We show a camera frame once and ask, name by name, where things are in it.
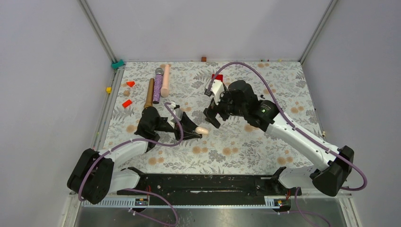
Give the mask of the beige earbud charging case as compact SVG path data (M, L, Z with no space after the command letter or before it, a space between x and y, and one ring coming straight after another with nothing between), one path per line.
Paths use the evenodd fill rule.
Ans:
M202 135L208 135L209 134L209 130L206 128L202 128L202 127L196 127L195 128L195 132L198 134L202 134Z

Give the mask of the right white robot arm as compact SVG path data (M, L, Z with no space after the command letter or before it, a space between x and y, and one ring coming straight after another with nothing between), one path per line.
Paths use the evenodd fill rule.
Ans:
M259 100L250 84L238 80L226 87L214 80L205 87L212 97L205 108L206 121L215 128L231 116L243 117L253 127L279 138L304 155L312 166L300 168L283 167L276 171L271 182L274 193L283 195L290 188L314 187L321 193L334 197L349 176L354 151L348 146L339 148L326 143L294 122L287 114L269 100Z

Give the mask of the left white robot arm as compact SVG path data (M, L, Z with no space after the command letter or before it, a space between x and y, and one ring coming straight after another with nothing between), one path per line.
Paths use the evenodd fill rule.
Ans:
M140 156L159 142L158 132L171 132L179 145L183 140L201 139L209 130L196 125L178 105L167 103L170 117L160 116L153 106L143 109L141 118L132 139L116 145L111 149L95 151L88 148L81 154L68 181L67 187L78 194L81 201L97 204L107 194L130 189L135 194L142 194L147 182L138 171L120 169L126 161Z

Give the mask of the red small box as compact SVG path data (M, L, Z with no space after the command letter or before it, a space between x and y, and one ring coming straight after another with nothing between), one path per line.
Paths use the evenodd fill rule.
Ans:
M223 82L223 74L218 74L218 75L212 74L211 78Z

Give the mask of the floral patterned table mat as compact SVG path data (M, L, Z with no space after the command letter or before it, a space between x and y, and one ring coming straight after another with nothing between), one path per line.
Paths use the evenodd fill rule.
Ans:
M224 62L170 62L169 96L156 109L170 113L164 103L176 103L198 126L209 131L200 139L175 145L172 133L160 132L160 144L133 157L120 168L135 167L146 173L270 175L279 167L299 168L311 162L286 142L230 117L220 128L205 121L203 110L210 97L204 94L211 76L220 71L225 85L236 80L250 84L259 99L275 97L284 112L316 136L321 128L299 62L249 62L227 66Z

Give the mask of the pink microphone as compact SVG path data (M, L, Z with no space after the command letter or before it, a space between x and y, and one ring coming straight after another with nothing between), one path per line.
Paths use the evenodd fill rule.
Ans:
M160 94L162 97L168 97L169 95L169 77L170 77L170 65L166 64L163 74L162 87L160 89Z

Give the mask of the brown microphone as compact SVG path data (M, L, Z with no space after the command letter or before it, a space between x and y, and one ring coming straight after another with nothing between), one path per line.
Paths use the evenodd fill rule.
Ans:
M155 79L151 78L148 83L148 90L147 90L146 100L144 103L144 108L153 106L154 83L155 83Z

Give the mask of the purple glitter microphone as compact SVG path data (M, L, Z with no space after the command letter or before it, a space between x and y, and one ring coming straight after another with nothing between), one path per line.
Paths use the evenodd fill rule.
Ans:
M161 87L163 82L164 70L162 68L156 68L155 70L155 81L153 91L153 104L159 104L161 97Z

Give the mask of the red flat block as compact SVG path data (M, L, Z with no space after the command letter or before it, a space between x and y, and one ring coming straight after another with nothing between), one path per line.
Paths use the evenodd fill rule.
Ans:
M131 104L132 104L132 101L131 101L131 100L127 100L127 101L125 101L124 103L122 103L122 107L123 107L123 108L127 108L127 107L129 107Z

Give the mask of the red triangular block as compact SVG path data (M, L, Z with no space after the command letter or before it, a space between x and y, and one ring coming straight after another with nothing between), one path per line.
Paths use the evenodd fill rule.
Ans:
M134 81L127 81L126 85L129 86L129 87L133 87L135 85L135 82Z

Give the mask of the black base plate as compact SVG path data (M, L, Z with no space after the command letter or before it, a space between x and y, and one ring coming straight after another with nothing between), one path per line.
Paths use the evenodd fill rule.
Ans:
M150 189L174 204L255 204L264 196L302 195L271 175L145 174L135 189Z

